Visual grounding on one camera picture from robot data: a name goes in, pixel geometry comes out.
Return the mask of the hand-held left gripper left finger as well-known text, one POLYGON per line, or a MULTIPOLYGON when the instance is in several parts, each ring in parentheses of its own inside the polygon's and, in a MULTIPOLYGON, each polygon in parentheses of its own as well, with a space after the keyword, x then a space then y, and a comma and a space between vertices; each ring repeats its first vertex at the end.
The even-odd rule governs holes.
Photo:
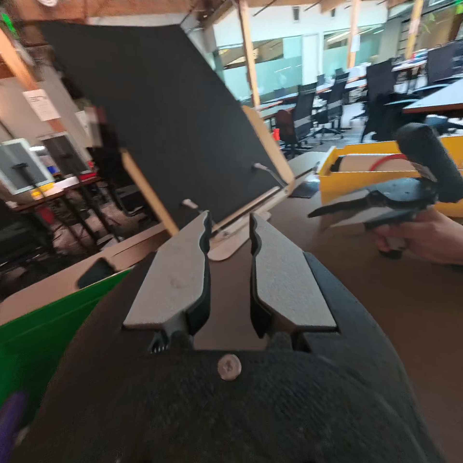
POLYGON ((200 213, 161 245, 123 322, 128 330, 195 335, 210 315, 211 217, 200 213))

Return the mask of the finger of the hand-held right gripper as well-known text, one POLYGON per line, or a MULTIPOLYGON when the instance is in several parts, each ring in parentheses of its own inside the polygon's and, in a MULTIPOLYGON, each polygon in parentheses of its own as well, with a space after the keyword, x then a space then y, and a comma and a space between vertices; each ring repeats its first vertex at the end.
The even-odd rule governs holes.
POLYGON ((322 232, 336 227, 355 226, 364 228, 363 223, 384 214, 394 212, 389 207, 370 207, 367 209, 339 210, 322 216, 322 232))
POLYGON ((387 197, 379 190, 355 190, 311 211, 307 217, 315 218, 345 211, 363 211, 374 206, 382 206, 387 197))

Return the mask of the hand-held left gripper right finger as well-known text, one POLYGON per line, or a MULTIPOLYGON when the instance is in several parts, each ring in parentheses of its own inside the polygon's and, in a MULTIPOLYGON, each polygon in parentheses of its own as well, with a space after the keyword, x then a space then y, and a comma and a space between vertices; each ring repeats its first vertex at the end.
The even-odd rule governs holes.
POLYGON ((257 214, 250 216, 250 238, 251 322, 258 338, 336 331, 304 251, 257 214))

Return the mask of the yellow plastic bin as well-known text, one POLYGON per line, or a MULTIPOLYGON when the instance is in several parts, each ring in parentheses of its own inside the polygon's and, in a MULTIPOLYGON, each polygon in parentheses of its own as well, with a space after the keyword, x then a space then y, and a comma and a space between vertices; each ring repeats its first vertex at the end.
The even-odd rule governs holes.
POLYGON ((417 171, 400 172, 329 172, 338 156, 348 154, 401 153, 395 141, 348 144, 343 148, 332 147, 318 170, 321 203, 328 202, 353 190, 370 184, 386 182, 402 177, 417 177, 417 171))

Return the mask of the red tape roll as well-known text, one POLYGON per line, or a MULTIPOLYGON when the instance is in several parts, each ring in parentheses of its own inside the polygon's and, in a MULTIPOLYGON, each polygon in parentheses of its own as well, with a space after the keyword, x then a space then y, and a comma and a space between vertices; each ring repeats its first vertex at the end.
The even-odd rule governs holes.
POLYGON ((377 159, 373 164, 369 167, 369 172, 376 172, 376 171, 384 171, 384 165, 386 163, 392 161, 406 161, 408 162, 407 157, 402 153, 394 153, 394 154, 385 154, 381 158, 377 159))

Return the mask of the large green plastic bin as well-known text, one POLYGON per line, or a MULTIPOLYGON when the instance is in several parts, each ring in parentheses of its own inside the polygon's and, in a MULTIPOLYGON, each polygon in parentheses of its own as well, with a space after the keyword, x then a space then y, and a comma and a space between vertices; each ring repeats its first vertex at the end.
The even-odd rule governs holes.
POLYGON ((1 326, 0 402, 23 392, 27 404, 21 423, 28 424, 76 331, 96 305, 132 268, 109 276, 1 326))

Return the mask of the person's right hand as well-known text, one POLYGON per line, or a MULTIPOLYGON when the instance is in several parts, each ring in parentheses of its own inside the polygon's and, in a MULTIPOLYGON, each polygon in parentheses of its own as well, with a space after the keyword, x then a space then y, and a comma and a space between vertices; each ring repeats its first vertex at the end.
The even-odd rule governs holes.
POLYGON ((388 239, 404 240, 415 256, 441 265, 463 265, 463 226, 434 208, 421 211, 413 221, 381 225, 373 230, 382 252, 391 250, 388 239))

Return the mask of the black flat pad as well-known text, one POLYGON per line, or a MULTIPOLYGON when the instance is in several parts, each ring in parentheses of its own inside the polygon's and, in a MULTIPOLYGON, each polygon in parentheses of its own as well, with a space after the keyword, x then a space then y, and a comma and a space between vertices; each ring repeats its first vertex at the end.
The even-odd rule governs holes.
POLYGON ((289 198, 311 199, 319 191, 319 188, 319 181, 305 180, 293 190, 292 194, 289 195, 289 198))

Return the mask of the brown office desk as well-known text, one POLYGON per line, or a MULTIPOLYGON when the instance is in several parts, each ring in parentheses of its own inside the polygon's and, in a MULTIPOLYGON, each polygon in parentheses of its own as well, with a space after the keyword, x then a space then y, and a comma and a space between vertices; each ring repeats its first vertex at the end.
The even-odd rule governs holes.
POLYGON ((462 115, 463 112, 463 80, 425 96, 417 102, 403 108, 402 113, 412 115, 453 114, 462 115))

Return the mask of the black office chair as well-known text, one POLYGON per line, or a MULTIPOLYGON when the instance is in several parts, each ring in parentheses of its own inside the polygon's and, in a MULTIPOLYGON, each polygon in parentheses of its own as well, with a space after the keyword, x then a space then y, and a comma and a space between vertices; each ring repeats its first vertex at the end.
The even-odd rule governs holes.
POLYGON ((303 141, 313 129, 313 103, 316 96, 317 82, 298 86, 295 107, 291 113, 292 141, 301 148, 303 141))
POLYGON ((405 114, 403 109, 417 99, 395 91, 396 76, 392 71, 392 59, 367 67, 367 121, 360 143, 373 133, 378 142, 395 140, 396 131, 408 123, 424 123, 426 115, 405 114))
POLYGON ((327 92, 326 104, 313 116, 317 127, 311 135, 313 138, 317 136, 323 138, 325 134, 339 135, 340 138, 344 137, 341 130, 341 119, 343 116, 343 94, 348 78, 348 72, 336 76, 330 91, 327 92))

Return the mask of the dark red chair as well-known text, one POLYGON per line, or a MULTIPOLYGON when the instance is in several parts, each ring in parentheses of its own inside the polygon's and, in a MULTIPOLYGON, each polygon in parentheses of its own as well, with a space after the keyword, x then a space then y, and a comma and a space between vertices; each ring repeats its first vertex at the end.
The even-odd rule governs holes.
POLYGON ((277 111, 275 114, 275 128, 279 129, 280 141, 283 142, 285 149, 289 149, 296 144, 293 116, 290 110, 280 109, 277 111))

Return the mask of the wooden desk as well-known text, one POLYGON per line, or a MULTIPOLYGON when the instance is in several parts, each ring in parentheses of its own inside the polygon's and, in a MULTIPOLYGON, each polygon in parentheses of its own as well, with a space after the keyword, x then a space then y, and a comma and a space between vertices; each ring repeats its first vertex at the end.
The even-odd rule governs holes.
POLYGON ((38 208, 41 206, 49 207, 54 201, 59 201, 91 238, 94 248, 100 249, 103 245, 108 244, 112 239, 115 240, 116 243, 120 243, 122 241, 122 237, 118 233, 119 229, 115 228, 108 222, 107 216, 101 211, 99 204, 96 203, 91 191, 89 190, 90 186, 99 186, 101 182, 104 182, 103 178, 95 175, 82 181, 76 177, 76 180, 77 182, 73 185, 63 185, 66 181, 56 182, 48 191, 43 191, 39 186, 34 186, 34 188, 32 188, 32 192, 37 191, 40 194, 39 198, 33 198, 33 202, 26 205, 10 206, 10 209, 14 212, 26 213, 30 211, 38 211, 38 208), (98 221, 101 223, 106 234, 101 235, 96 233, 86 222, 84 217, 82 217, 77 207, 71 202, 69 195, 71 192, 75 191, 81 195, 87 209, 93 211, 94 216, 96 216, 98 221))

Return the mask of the dark computer monitor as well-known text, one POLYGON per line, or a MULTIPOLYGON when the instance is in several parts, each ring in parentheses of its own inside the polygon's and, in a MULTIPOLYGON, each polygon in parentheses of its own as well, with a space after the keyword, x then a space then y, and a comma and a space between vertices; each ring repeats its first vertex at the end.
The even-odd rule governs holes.
POLYGON ((89 164, 81 157, 68 137, 67 132, 54 133, 39 137, 43 146, 53 159, 64 177, 83 178, 93 174, 89 164))

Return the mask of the black wooden book stand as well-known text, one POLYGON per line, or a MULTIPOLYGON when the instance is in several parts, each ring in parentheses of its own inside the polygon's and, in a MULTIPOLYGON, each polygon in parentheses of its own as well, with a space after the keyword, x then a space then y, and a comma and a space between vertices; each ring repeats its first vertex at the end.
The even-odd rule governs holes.
POLYGON ((209 211, 209 259, 224 261, 249 239, 250 214, 268 220, 292 193, 294 173, 265 122, 234 98, 181 26, 40 28, 93 105, 89 129, 99 123, 115 135, 124 169, 171 236, 209 211))

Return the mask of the white computer monitor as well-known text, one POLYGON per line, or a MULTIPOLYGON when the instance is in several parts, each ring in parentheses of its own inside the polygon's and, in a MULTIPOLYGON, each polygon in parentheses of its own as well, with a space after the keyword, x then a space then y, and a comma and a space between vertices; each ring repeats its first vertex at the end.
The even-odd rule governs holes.
POLYGON ((46 191, 55 179, 24 138, 0 143, 1 183, 11 195, 46 191))

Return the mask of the purple item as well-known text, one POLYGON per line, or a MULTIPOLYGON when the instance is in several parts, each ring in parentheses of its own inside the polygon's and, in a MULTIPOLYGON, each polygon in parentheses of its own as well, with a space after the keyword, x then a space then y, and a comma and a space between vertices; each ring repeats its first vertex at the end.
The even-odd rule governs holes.
POLYGON ((17 391, 3 402, 0 409, 0 462, 7 463, 14 449, 17 433, 28 403, 28 394, 17 391))

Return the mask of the white paper notice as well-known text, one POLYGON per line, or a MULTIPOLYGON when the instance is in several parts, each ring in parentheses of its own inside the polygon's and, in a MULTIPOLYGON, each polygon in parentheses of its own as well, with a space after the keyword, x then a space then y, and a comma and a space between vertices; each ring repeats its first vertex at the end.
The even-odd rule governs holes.
POLYGON ((56 107, 43 89, 28 90, 22 92, 24 98, 42 122, 60 119, 56 107))

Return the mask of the wooden window post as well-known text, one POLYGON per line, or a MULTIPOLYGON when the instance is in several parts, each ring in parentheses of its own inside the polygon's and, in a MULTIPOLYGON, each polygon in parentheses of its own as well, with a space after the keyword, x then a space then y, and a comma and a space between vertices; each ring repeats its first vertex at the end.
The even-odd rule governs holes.
POLYGON ((250 29, 249 6, 246 0, 235 1, 240 22, 240 29, 243 38, 243 50, 247 73, 247 82, 251 93, 253 107, 260 106, 260 96, 258 92, 257 72, 254 57, 254 47, 250 29))

